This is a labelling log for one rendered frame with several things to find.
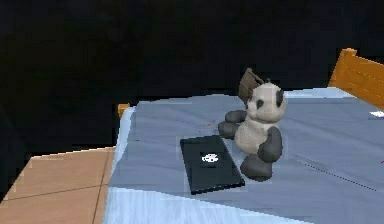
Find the black closed laptop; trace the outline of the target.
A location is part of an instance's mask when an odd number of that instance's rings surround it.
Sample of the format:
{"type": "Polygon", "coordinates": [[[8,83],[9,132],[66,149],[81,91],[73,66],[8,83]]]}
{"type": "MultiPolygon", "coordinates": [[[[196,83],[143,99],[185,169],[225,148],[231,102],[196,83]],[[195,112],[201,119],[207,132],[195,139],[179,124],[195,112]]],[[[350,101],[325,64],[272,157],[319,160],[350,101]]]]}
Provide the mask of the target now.
{"type": "Polygon", "coordinates": [[[245,185],[219,135],[181,139],[180,147],[192,195],[245,185]]]}

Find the brown flat book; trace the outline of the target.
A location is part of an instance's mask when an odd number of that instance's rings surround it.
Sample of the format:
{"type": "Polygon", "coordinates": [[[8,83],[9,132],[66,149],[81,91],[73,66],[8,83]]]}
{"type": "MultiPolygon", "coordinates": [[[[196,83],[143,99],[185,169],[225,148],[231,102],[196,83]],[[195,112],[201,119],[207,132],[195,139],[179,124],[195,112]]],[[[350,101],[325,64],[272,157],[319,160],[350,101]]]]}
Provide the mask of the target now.
{"type": "Polygon", "coordinates": [[[247,68],[240,80],[238,97],[246,104],[253,90],[263,83],[264,81],[251,68],[247,68]]]}

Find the black and white panda toy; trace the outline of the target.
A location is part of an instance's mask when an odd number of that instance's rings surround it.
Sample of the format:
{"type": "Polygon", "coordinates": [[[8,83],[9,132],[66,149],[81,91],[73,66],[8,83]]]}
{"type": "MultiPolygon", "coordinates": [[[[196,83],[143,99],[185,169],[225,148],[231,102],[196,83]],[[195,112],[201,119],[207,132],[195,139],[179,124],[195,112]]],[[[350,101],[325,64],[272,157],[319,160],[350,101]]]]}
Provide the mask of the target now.
{"type": "Polygon", "coordinates": [[[279,121],[286,112],[285,92],[266,80],[253,89],[245,110],[227,112],[218,124],[222,138],[231,139],[247,156],[240,172],[248,179],[263,182],[272,177],[272,164],[283,152],[279,121]]]}

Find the blue bed with wooden frame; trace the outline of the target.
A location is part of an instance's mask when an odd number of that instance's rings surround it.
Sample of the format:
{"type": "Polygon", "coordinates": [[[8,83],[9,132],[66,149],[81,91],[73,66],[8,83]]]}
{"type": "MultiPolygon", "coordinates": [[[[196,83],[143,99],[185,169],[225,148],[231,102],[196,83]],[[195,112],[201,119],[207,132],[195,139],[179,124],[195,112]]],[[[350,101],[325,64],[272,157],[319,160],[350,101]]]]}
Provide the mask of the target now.
{"type": "Polygon", "coordinates": [[[384,224],[384,119],[345,91],[289,91],[283,155],[265,182],[193,195],[182,139],[212,136],[237,96],[142,101],[127,109],[102,224],[384,224]]]}

